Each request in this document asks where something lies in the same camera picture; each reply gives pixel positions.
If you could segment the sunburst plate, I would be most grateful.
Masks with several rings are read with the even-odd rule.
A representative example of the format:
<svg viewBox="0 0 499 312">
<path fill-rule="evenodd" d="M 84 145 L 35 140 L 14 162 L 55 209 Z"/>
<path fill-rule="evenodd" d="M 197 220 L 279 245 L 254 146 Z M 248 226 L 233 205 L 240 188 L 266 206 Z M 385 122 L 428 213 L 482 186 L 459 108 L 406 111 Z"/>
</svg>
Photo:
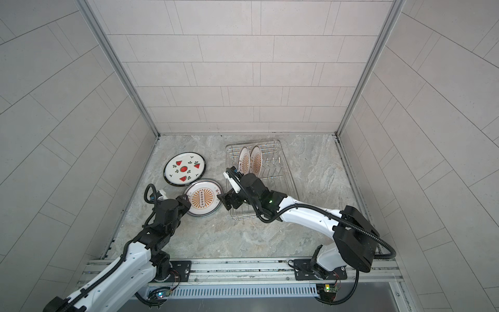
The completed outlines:
<svg viewBox="0 0 499 312">
<path fill-rule="evenodd" d="M 250 170 L 250 154 L 249 150 L 247 147 L 243 147 L 240 151 L 239 154 L 239 160 L 238 160 L 238 171 L 246 175 L 249 173 Z"/>
<path fill-rule="evenodd" d="M 188 196 L 191 208 L 187 214 L 193 217 L 206 217 L 214 213 L 221 205 L 218 195 L 223 191 L 222 186 L 212 179 L 200 179 L 184 191 Z"/>
</svg>

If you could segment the sunburst plate front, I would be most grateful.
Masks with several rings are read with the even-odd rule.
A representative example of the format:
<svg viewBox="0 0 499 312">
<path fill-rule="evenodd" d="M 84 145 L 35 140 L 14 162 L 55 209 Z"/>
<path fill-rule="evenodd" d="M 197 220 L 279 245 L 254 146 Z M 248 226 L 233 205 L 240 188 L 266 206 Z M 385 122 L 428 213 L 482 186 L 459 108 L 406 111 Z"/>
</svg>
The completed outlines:
<svg viewBox="0 0 499 312">
<path fill-rule="evenodd" d="M 239 160 L 238 160 L 238 171 L 246 175 L 249 173 L 250 170 L 250 154 L 249 150 L 247 147 L 243 147 L 240 151 L 239 154 Z"/>
</svg>

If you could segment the watermelon pattern plate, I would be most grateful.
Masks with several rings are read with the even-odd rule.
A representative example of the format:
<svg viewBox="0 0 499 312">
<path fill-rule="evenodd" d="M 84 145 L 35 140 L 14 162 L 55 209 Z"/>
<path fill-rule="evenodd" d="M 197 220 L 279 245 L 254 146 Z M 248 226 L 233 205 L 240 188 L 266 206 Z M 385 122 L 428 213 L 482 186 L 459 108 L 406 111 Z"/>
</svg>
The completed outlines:
<svg viewBox="0 0 499 312">
<path fill-rule="evenodd" d="M 187 186 L 205 173 L 206 161 L 198 153 L 185 152 L 171 158 L 163 170 L 165 181 L 176 187 Z"/>
</svg>

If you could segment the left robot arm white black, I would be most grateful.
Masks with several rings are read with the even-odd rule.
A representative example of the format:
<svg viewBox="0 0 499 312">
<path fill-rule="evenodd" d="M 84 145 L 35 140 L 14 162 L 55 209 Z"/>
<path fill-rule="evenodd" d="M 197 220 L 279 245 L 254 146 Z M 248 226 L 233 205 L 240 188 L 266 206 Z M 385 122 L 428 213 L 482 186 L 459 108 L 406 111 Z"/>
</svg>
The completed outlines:
<svg viewBox="0 0 499 312">
<path fill-rule="evenodd" d="M 44 311 L 118 311 L 154 279 L 170 275 L 169 243 L 181 218 L 191 208 L 187 195 L 154 203 L 155 219 L 123 247 L 122 255 L 67 298 L 55 297 Z"/>
</svg>

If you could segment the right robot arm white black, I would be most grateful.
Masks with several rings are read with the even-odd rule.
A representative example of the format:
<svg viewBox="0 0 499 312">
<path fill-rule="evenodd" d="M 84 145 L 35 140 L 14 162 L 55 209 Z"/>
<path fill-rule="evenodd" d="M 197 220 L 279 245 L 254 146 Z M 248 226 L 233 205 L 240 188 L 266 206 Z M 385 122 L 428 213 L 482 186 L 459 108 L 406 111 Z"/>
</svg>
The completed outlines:
<svg viewBox="0 0 499 312">
<path fill-rule="evenodd" d="M 298 224 L 333 239 L 319 246 L 305 270 L 317 278 L 330 279 L 337 269 L 350 266 L 369 273 L 375 259 L 396 257 L 395 249 L 379 236 L 362 213 L 347 205 L 344 209 L 324 209 L 299 201 L 278 191 L 271 191 L 255 174 L 243 175 L 235 168 L 224 172 L 231 190 L 219 196 L 227 210 L 250 205 L 265 224 L 275 221 Z"/>
</svg>

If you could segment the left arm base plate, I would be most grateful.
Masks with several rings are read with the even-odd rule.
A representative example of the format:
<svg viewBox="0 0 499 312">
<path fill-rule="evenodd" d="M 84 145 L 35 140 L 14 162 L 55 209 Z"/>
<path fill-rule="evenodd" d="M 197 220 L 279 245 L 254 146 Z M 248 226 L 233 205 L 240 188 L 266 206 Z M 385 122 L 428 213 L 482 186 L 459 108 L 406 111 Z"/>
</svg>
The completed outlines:
<svg viewBox="0 0 499 312">
<path fill-rule="evenodd" d="M 157 283 L 188 282 L 191 273 L 192 261 L 169 261 L 160 264 L 154 281 Z"/>
</svg>

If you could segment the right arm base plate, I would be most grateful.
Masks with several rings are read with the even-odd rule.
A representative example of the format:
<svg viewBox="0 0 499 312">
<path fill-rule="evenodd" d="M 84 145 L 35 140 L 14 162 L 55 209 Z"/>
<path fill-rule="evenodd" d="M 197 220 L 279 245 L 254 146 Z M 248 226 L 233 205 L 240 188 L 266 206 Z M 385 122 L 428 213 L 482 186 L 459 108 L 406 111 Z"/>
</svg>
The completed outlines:
<svg viewBox="0 0 499 312">
<path fill-rule="evenodd" d="M 343 266 L 327 271 L 317 264 L 313 265 L 311 259 L 293 259 L 287 264 L 293 269 L 297 281 L 332 280 L 334 282 L 348 278 Z"/>
</svg>

